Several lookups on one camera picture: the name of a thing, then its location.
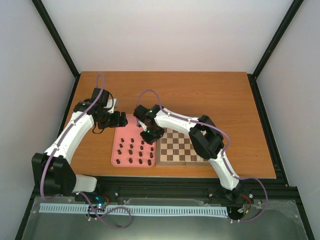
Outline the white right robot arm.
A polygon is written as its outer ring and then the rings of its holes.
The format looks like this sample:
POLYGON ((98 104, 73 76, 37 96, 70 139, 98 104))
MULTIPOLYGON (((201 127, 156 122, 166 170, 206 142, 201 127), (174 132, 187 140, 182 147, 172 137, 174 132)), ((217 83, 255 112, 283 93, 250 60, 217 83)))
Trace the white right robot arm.
POLYGON ((208 160, 215 170, 226 201, 236 203, 242 194, 243 185, 228 160, 227 146, 223 143, 224 132, 219 130, 208 116, 185 116, 157 104, 151 109, 138 105, 133 115, 137 119, 137 125, 143 128, 140 136, 147 144, 151 145, 161 139, 165 129, 189 136, 196 154, 208 160))

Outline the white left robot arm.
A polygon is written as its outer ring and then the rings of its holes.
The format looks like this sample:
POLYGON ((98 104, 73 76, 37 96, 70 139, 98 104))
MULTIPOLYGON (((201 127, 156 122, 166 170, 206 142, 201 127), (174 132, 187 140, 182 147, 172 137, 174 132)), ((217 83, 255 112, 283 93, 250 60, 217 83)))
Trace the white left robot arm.
POLYGON ((35 153, 31 159, 33 178, 40 196, 47 200, 59 195, 86 192, 92 201, 103 198, 104 188, 93 176, 75 174, 71 167, 73 155, 89 130, 98 127, 125 127, 128 124, 125 112, 107 109, 99 104, 79 102, 74 108, 70 121, 44 153, 35 153))

